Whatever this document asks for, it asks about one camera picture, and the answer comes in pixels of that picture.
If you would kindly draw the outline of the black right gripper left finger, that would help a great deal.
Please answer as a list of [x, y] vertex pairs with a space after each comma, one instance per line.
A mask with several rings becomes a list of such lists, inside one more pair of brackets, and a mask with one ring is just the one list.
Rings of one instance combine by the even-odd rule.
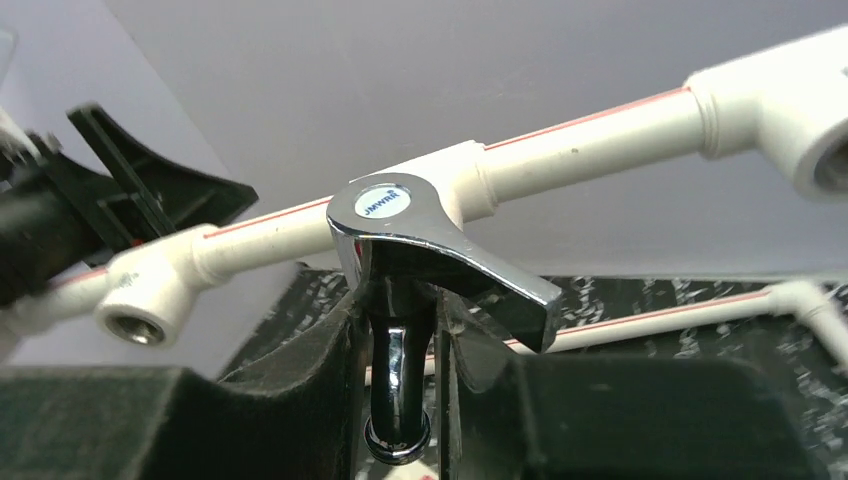
[[1, 373], [5, 479], [351, 479], [368, 327], [352, 295], [208, 380], [177, 367]]

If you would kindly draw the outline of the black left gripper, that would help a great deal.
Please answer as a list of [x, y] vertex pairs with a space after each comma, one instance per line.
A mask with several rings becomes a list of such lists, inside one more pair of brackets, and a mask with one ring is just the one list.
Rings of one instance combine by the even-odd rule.
[[1, 302], [44, 292], [83, 262], [101, 266], [144, 243], [202, 224], [226, 225], [258, 200], [249, 185], [151, 150], [100, 105], [67, 114], [107, 173], [66, 156], [58, 141], [1, 128]]

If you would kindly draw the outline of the chrome water faucet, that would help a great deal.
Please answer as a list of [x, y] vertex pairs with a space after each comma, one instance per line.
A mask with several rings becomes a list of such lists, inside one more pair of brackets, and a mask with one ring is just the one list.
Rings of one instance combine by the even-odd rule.
[[405, 465], [421, 457], [431, 438], [423, 382], [438, 293], [512, 294], [523, 310], [518, 319], [505, 313], [495, 319], [542, 353], [555, 339], [562, 291], [475, 245], [448, 216], [436, 187], [412, 174], [356, 180], [333, 197], [326, 216], [373, 336], [366, 445], [375, 459]]

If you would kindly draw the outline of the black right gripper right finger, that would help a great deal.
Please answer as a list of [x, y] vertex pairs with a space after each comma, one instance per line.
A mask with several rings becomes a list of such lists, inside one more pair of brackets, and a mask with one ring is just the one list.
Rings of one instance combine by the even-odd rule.
[[522, 356], [458, 296], [435, 337], [443, 479], [818, 479], [822, 467], [751, 365]]

